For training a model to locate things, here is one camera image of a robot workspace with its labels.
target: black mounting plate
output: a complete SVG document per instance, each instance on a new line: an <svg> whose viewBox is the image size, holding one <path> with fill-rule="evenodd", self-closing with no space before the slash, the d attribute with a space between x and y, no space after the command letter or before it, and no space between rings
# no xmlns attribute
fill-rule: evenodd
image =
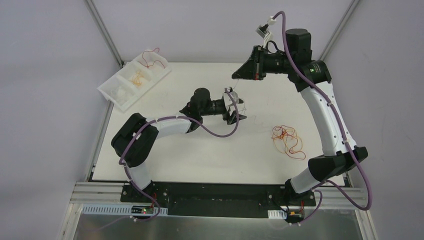
<svg viewBox="0 0 424 240"><path fill-rule="evenodd" d="M279 184L223 184L152 182L144 192L153 196L172 216L268 218L268 210L280 206L315 206L315 197L309 192L301 199L284 202L284 185ZM132 185L122 188L121 202L150 203Z"/></svg>

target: white wall panel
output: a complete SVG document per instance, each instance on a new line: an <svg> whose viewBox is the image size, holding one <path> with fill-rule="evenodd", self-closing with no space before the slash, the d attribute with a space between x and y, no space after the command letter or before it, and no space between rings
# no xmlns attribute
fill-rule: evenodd
<svg viewBox="0 0 424 240"><path fill-rule="evenodd" d="M160 47L170 62L247 60L261 45L255 32L271 15L284 10L287 29L312 34L318 58L351 0L95 0L123 60ZM281 17L272 26L282 46Z"/></svg>
<svg viewBox="0 0 424 240"><path fill-rule="evenodd" d="M0 1L0 239L56 239L118 70L82 0Z"/></svg>
<svg viewBox="0 0 424 240"><path fill-rule="evenodd" d="M381 240L424 235L423 12L422 0L363 0L327 58L346 125L369 152L362 165Z"/></svg>

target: red string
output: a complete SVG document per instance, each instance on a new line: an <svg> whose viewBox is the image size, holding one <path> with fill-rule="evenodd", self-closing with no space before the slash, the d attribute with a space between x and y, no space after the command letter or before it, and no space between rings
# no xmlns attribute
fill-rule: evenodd
<svg viewBox="0 0 424 240"><path fill-rule="evenodd" d="M156 192L154 192L154 193L153 193L152 197L153 197L154 199L156 199L156 197L157 197ZM154 205L155 205L155 203L154 203L153 201L151 201L150 208L152 209Z"/></svg>
<svg viewBox="0 0 424 240"><path fill-rule="evenodd" d="M144 65L141 61L139 61L139 63L141 64L141 65L143 65L143 66L145 66L146 68L150 68L151 66L153 66L153 65L155 65L155 63L156 62L159 62L160 64L162 64L162 66L163 66L163 68L165 68L165 65L161 62L161 61L159 61L159 60L155 60L151 65L149 65L149 63L147 62L147 60L145 59L145 57L144 57L144 55L145 55L145 52L148 52L148 53L155 53L155 51L156 51L156 49L157 49L157 52L159 53L159 47L156 47L155 49L153 49L153 51L144 51L142 54L141 54L141 57L143 58L143 60L145 61L145 63L146 63L146 65Z"/></svg>
<svg viewBox="0 0 424 240"><path fill-rule="evenodd" d="M305 202L302 200L301 202L300 202L300 213L303 211L303 209L305 208Z"/></svg>
<svg viewBox="0 0 424 240"><path fill-rule="evenodd" d="M305 160L306 154L302 151L303 148L303 141L300 136L298 136L298 133L296 130L291 126L281 125L281 126L275 126L272 129L272 140L274 143L274 146L277 148L277 150L280 153L287 154L292 159L299 159L299 160ZM277 145L276 141L282 140L284 144L284 151L280 150ZM289 140L295 140L293 146L289 146Z"/></svg>

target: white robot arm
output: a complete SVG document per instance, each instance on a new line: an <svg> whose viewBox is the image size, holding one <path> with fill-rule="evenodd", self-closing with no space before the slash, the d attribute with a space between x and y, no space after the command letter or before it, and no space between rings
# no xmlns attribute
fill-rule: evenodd
<svg viewBox="0 0 424 240"><path fill-rule="evenodd" d="M262 32L261 36L267 35L269 34L267 28L268 23L259 26L256 31ZM328 178L349 171L355 167L355 162L345 146L343 135L332 110L332 107L335 107L340 115L330 73L323 61L312 60L311 34L305 29L289 29L285 32L285 37L289 53L279 50L277 44L272 40L267 41L263 46L256 45L253 47L249 59L232 74L232 78L263 80L267 74L287 74L288 79L294 83L312 113L321 138L323 155L309 159L307 169L286 181L285 189L289 192L286 194L286 200L290 201L301 198ZM269 43L274 45L276 52L268 50ZM287 54L290 54L292 59L289 60ZM290 61L294 62L302 75L330 98L330 103L299 76ZM346 141L353 148L353 154L358 162L361 162L368 156L367 149L357 146L341 116L340 121L347 137Z"/></svg>
<svg viewBox="0 0 424 240"><path fill-rule="evenodd" d="M165 117L161 121L158 118L145 118L140 113L134 113L112 139L112 147L118 156L124 155L125 171L128 171L131 180L142 190L151 182L145 160L157 139L173 135L191 133L203 123L202 116L222 115L222 119L228 125L236 123L236 111L229 95L236 105L243 104L237 93L231 88L228 93L223 93L222 98L211 100L210 92L206 88L198 88L186 106L177 114ZM246 116L239 114L238 119L243 120ZM126 153L125 149L132 138L141 130L136 140L131 144Z"/></svg>

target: white table surface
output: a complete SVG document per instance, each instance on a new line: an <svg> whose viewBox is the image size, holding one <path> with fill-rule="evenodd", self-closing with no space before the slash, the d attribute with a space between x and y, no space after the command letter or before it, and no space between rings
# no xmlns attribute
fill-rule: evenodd
<svg viewBox="0 0 424 240"><path fill-rule="evenodd" d="M234 87L231 74L239 63L171 63L171 73L142 96L126 112L113 108L93 180L126 181L112 138L133 113L144 117L175 115L197 88L207 88L213 100L224 87ZM157 140L146 160L153 181L187 183L284 184L308 166L308 159L321 155L317 127L305 101L286 75L268 74L262 81L239 80L235 91L245 100L247 119L227 138L210 135L202 128ZM229 133L221 115L205 116L203 123L217 134ZM272 128L294 127L303 140L305 160L282 154L273 145ZM344 186L342 176L332 180Z"/></svg>

